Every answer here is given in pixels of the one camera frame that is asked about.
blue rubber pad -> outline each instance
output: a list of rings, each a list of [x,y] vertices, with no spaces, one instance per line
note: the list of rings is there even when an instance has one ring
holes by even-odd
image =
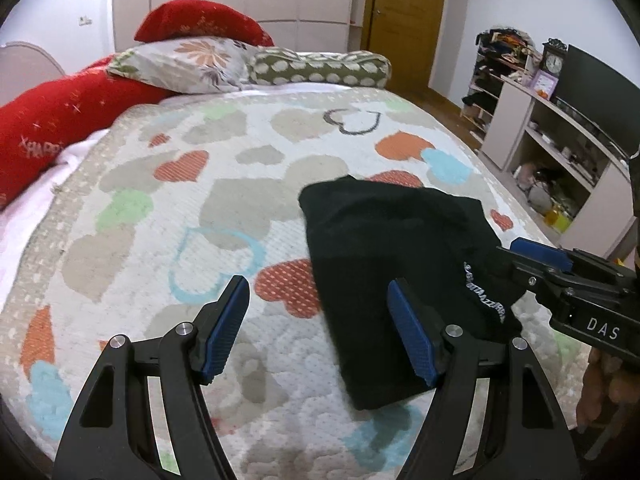
[[[435,367],[433,344],[398,282],[389,283],[386,304],[415,374],[423,378],[430,387],[436,386],[440,375]]]
[[[532,242],[531,240],[525,240],[524,238],[516,238],[511,243],[510,251],[561,270],[562,272],[571,272],[574,266],[569,256],[567,256],[562,249],[549,247],[537,242]]]
[[[207,339],[206,359],[202,367],[204,384],[209,384],[225,369],[226,360],[249,307],[249,294],[249,283],[242,279],[229,300],[223,305],[218,322]]]

quilted blanket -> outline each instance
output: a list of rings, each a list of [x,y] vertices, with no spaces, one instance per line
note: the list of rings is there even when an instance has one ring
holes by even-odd
[[[238,477],[394,478],[433,394],[375,412],[346,396],[297,202],[307,184],[345,174],[475,197],[505,245],[545,241],[468,147],[385,91],[132,108],[56,190],[0,315],[0,392],[29,436],[53,458],[113,335],[163,335],[242,274],[250,307],[224,373],[204,388]],[[530,294],[514,312],[573,424],[585,347],[554,333]],[[479,381],[461,465],[482,396]],[[150,397],[163,464],[176,470],[157,383]]]

white bed sheet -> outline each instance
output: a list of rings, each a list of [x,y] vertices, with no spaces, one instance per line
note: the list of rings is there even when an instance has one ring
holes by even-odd
[[[326,83],[290,83],[284,86],[247,85],[245,90],[234,94],[220,94],[226,98],[252,95],[291,94],[296,92],[337,92],[348,87]],[[175,106],[210,100],[210,94],[180,95],[163,100],[161,106]],[[72,144],[63,150],[55,165],[43,173],[27,190],[0,213],[0,312],[14,284],[20,259],[31,235],[49,211],[55,196],[56,186],[65,180],[80,166],[109,129],[92,133],[86,140]]]

silver bolt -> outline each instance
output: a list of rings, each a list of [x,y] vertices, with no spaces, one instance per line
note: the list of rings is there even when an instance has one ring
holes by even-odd
[[[451,337],[460,337],[465,331],[458,325],[449,325],[446,328],[446,332]]]
[[[193,332],[193,325],[188,321],[185,323],[180,323],[180,325],[175,327],[175,331],[178,335],[187,335]]]
[[[126,342],[127,339],[123,335],[117,335],[111,338],[111,340],[109,341],[109,346],[112,348],[120,348]]]
[[[526,350],[527,346],[529,346],[527,342],[524,341],[524,339],[521,337],[515,337],[512,343],[518,350]]]

green polka dot pillow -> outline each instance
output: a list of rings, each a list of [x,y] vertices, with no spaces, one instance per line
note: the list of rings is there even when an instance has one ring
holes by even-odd
[[[312,82],[384,88],[389,78],[389,60],[366,50],[299,54],[267,47],[260,49],[249,63],[249,79],[258,85]]]

